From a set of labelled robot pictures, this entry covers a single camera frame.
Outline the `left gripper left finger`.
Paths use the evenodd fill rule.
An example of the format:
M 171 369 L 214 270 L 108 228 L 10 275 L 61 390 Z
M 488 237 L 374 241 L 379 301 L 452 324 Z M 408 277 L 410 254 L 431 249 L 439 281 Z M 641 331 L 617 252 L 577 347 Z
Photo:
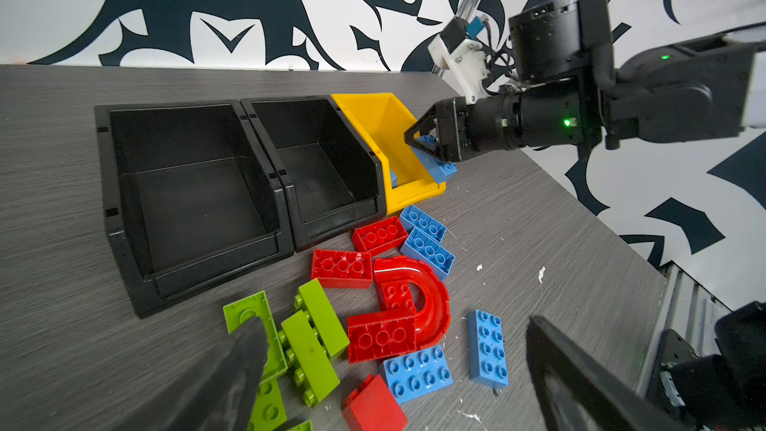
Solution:
M 115 428 L 245 430 L 267 355 L 265 324 L 253 317 Z

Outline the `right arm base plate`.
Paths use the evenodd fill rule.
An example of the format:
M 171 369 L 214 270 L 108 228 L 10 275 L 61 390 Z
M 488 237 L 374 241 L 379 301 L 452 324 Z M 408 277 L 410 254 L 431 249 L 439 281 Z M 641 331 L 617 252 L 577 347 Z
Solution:
M 699 354 L 675 330 L 660 333 L 646 400 L 686 427 L 702 427 L 719 354 Z

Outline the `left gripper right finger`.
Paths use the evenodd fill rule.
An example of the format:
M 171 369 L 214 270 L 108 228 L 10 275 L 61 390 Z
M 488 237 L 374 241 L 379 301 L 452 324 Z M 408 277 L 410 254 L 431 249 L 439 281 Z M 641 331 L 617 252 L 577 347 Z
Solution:
M 681 430 L 596 362 L 546 317 L 532 315 L 527 363 L 549 430 Z

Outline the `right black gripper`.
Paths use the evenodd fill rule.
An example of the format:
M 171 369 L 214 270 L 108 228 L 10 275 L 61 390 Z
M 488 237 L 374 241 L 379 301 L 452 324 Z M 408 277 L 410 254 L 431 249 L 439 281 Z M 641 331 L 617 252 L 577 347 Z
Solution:
M 472 160 L 477 151 L 468 129 L 470 112 L 463 97 L 439 101 L 404 132 L 404 142 L 442 162 Z

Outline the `blue lego long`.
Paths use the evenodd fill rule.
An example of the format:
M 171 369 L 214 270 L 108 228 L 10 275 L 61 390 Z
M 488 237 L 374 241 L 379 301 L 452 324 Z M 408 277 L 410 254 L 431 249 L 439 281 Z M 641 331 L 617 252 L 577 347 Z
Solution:
M 469 316 L 470 375 L 492 388 L 509 385 L 505 339 L 500 317 L 476 309 Z

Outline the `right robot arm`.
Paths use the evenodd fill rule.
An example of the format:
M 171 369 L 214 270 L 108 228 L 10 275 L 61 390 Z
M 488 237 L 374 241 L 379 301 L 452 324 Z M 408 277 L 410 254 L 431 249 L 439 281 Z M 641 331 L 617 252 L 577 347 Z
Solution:
M 456 18 L 429 47 L 462 95 L 435 103 L 404 135 L 442 162 L 496 150 L 572 145 L 587 158 L 629 139 L 732 138 L 765 124 L 765 27 L 742 26 L 644 51 L 622 66 L 606 0 L 548 0 L 509 21 L 516 75 L 497 93 L 491 57 Z

